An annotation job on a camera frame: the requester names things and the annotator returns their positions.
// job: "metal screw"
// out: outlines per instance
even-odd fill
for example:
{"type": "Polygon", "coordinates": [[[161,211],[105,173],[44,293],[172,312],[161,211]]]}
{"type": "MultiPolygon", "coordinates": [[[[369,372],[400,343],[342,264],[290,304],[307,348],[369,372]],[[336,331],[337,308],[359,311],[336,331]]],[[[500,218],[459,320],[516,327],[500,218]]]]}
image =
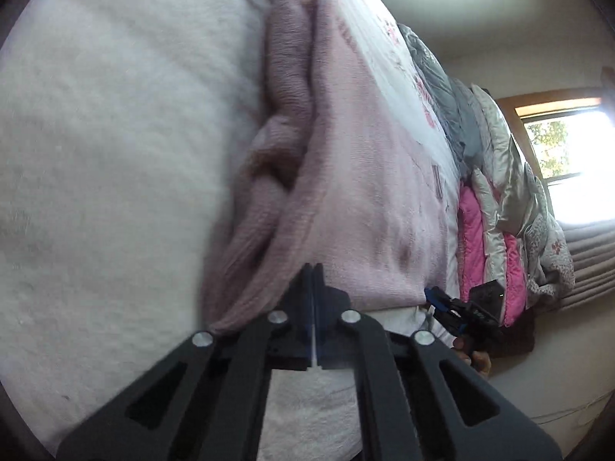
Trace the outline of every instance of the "metal screw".
{"type": "Polygon", "coordinates": [[[288,315],[283,310],[273,310],[269,313],[267,319],[273,324],[284,324],[288,320],[288,315]]]}
{"type": "Polygon", "coordinates": [[[354,324],[361,320],[361,314],[356,310],[347,310],[342,312],[342,320],[348,324],[354,324]]]}
{"type": "Polygon", "coordinates": [[[417,331],[414,334],[414,340],[419,345],[428,347],[435,341],[435,336],[430,331],[417,331]]]}
{"type": "Polygon", "coordinates": [[[193,345],[195,347],[208,347],[213,343],[213,336],[207,331],[198,332],[193,336],[193,345]]]}

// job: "window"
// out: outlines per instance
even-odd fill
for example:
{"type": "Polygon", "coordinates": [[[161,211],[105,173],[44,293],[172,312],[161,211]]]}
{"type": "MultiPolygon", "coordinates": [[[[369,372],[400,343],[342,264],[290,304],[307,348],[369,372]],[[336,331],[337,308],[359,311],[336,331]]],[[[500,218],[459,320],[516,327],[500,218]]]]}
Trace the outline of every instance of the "window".
{"type": "Polygon", "coordinates": [[[517,113],[549,188],[555,218],[568,223],[614,218],[615,128],[609,117],[595,106],[517,113]]]}

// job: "human hand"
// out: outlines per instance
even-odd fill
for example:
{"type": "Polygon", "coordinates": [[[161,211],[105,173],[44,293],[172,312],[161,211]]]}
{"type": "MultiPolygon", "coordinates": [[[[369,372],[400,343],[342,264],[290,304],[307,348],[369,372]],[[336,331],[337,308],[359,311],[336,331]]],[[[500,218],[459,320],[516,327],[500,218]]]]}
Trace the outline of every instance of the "human hand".
{"type": "MultiPolygon", "coordinates": [[[[463,352],[463,338],[455,338],[453,340],[453,351],[459,356],[468,366],[472,364],[472,360],[463,352]]],[[[489,377],[491,372],[491,359],[487,352],[473,352],[472,359],[474,360],[474,369],[485,379],[489,377]]]]}

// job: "wooden window frame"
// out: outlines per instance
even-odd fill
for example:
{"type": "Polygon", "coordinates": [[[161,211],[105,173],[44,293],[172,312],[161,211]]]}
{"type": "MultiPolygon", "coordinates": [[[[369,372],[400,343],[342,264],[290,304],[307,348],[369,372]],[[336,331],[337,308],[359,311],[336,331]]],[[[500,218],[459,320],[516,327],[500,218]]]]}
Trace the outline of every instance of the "wooden window frame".
{"type": "Polygon", "coordinates": [[[604,96],[603,88],[567,88],[565,90],[550,90],[540,93],[528,93],[525,95],[516,95],[513,97],[505,97],[497,100],[497,105],[502,110],[504,118],[510,128],[510,132],[514,137],[519,149],[524,153],[526,161],[529,163],[534,175],[544,181],[538,158],[532,147],[530,136],[525,129],[523,120],[517,114],[517,109],[527,106],[539,106],[540,104],[563,103],[565,101],[574,101],[577,99],[587,99],[587,103],[580,103],[571,107],[598,107],[600,103],[596,103],[595,99],[601,99],[604,96]]]}

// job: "tree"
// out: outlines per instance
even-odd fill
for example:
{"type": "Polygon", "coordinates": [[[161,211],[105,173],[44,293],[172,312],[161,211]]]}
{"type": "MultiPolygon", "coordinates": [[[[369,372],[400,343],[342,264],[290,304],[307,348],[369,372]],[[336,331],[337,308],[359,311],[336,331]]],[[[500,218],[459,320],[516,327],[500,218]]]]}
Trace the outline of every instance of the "tree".
{"type": "Polygon", "coordinates": [[[570,159],[566,147],[568,130],[563,121],[549,121],[527,125],[530,141],[540,163],[542,176],[558,177],[570,173],[570,159]]]}

